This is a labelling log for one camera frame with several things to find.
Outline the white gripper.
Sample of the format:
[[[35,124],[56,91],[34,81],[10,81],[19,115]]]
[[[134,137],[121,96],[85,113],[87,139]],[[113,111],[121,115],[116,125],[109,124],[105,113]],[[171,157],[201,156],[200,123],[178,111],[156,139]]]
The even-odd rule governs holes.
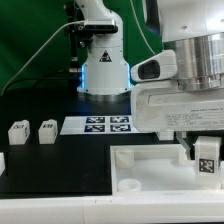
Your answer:
[[[179,131],[224,130],[224,88],[185,92],[175,81],[140,83],[131,92],[131,115],[140,132],[177,132],[191,160],[192,147]]]

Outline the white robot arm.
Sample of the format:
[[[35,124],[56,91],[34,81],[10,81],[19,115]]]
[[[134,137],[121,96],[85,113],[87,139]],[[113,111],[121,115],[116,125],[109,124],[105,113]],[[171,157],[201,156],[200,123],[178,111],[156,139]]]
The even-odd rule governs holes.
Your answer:
[[[131,93],[140,132],[181,138],[224,130],[224,0],[142,0],[146,26],[163,51],[129,67],[123,23],[103,0],[75,0],[88,49],[80,92],[96,100]]]

